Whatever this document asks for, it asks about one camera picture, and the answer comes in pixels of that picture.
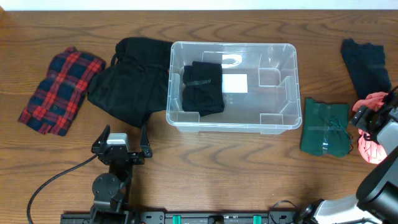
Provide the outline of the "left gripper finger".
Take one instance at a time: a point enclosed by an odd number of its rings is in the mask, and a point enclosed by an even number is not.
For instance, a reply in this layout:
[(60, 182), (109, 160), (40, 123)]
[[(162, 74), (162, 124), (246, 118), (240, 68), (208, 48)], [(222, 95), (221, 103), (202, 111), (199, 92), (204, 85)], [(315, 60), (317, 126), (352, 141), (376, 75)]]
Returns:
[(110, 125), (106, 125), (103, 132), (97, 138), (97, 140), (92, 144), (92, 149), (101, 149), (103, 146), (106, 145), (106, 141), (108, 136), (110, 135)]
[(141, 128), (140, 147), (142, 149), (142, 152), (150, 152), (150, 143), (147, 138), (147, 128), (145, 124)]

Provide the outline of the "pink printed t-shirt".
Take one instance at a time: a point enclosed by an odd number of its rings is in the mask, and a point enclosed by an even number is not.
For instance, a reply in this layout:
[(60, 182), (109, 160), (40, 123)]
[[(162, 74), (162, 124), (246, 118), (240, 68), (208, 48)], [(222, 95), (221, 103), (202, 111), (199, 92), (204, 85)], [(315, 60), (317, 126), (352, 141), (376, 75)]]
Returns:
[[(366, 106), (371, 110), (377, 111), (381, 108), (383, 98), (387, 95), (386, 92), (376, 92), (369, 94), (364, 100), (358, 100), (354, 106), (353, 111), (358, 112), (361, 106)], [(358, 139), (358, 151), (363, 159), (371, 164), (379, 164), (386, 157), (386, 150), (382, 145), (375, 143), (374, 141), (365, 140), (366, 132), (362, 129), (358, 129), (360, 137)]]

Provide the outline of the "green taped garment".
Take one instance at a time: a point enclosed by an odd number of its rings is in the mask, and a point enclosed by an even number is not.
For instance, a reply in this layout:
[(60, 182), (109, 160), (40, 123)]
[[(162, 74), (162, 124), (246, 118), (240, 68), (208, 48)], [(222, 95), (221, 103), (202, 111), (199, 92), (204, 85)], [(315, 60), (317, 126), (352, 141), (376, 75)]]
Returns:
[(348, 104), (327, 104), (307, 98), (300, 150), (313, 156), (349, 154), (353, 142), (347, 132), (349, 109)]

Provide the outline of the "black taped garment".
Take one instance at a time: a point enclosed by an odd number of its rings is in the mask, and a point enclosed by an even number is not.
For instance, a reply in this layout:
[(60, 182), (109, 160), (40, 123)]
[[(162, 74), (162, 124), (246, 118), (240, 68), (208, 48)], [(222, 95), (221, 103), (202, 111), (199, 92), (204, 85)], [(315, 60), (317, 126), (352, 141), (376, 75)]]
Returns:
[(221, 64), (194, 61), (184, 66), (182, 109), (200, 116), (222, 113), (222, 82)]

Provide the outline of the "clear plastic storage bin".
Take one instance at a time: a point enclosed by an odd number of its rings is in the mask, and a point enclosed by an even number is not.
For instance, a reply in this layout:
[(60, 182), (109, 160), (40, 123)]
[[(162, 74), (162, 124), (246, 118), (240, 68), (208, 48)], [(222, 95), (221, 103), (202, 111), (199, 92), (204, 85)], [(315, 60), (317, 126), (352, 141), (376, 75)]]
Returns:
[[(247, 93), (223, 93), (224, 111), (182, 109), (184, 66), (218, 63), (223, 74), (247, 74)], [(178, 41), (171, 46), (167, 122), (181, 132), (281, 134), (301, 126), (297, 51), (288, 43)]]

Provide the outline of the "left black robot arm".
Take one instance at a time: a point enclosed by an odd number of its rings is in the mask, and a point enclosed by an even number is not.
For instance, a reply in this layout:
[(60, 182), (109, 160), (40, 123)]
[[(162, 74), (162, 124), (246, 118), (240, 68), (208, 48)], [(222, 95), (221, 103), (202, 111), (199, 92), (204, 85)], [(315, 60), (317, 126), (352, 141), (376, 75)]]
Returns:
[(147, 128), (141, 128), (140, 152), (129, 150), (128, 135), (112, 133), (106, 126), (93, 143), (91, 151), (109, 167), (107, 173), (99, 175), (93, 182), (93, 206), (90, 223), (136, 224), (139, 213), (129, 206), (129, 192), (133, 178), (133, 167), (143, 165), (152, 157), (147, 138)]

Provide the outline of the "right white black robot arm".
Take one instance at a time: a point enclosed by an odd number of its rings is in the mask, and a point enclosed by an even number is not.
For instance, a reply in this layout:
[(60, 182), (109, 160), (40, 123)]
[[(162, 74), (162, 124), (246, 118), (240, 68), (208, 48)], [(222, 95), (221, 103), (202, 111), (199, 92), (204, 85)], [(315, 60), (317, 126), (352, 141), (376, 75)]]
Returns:
[(377, 111), (361, 106), (350, 123), (366, 140), (383, 146), (387, 157), (362, 181), (355, 195), (319, 200), (296, 214), (294, 223), (397, 223), (397, 92)]

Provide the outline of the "dark navy folded garment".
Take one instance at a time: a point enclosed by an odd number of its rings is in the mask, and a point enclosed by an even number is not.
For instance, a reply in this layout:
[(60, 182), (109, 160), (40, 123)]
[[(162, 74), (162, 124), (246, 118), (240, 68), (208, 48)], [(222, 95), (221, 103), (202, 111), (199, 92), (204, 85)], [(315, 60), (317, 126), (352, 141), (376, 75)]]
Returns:
[(344, 39), (341, 56), (360, 100), (372, 93), (391, 90), (382, 45), (358, 44), (353, 39)]

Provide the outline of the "red navy plaid shirt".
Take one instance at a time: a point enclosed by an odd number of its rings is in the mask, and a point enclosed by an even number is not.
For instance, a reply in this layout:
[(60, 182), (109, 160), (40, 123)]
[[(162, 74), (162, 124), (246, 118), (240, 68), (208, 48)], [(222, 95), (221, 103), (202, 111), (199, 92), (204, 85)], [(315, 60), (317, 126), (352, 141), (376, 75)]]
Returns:
[(69, 47), (51, 60), (18, 122), (40, 134), (65, 136), (83, 104), (89, 84), (106, 62)]

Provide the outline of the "large black folded garment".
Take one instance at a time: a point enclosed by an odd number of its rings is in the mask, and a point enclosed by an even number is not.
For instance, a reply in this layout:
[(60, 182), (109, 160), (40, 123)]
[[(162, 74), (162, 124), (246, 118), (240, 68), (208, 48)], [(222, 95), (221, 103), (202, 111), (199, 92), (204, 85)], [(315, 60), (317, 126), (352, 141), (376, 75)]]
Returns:
[(152, 113), (166, 109), (171, 46), (145, 37), (121, 40), (111, 65), (92, 79), (88, 101), (141, 128)]

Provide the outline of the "white label in bin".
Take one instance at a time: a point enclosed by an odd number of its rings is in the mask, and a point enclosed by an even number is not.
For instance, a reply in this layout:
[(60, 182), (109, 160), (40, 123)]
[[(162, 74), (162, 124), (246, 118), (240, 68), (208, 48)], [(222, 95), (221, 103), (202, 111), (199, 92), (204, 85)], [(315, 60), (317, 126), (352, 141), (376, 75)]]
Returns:
[(248, 78), (247, 74), (223, 74), (222, 92), (223, 93), (247, 93)]

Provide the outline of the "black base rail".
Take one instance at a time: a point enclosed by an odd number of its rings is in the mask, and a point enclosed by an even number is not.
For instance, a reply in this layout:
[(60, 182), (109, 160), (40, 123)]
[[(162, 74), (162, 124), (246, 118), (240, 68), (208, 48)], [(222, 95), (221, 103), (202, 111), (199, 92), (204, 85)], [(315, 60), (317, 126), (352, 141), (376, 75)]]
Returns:
[(116, 215), (96, 212), (63, 214), (61, 224), (122, 223), (122, 224), (268, 224), (293, 223), (296, 212), (266, 213), (170, 213), (142, 212), (138, 215)]

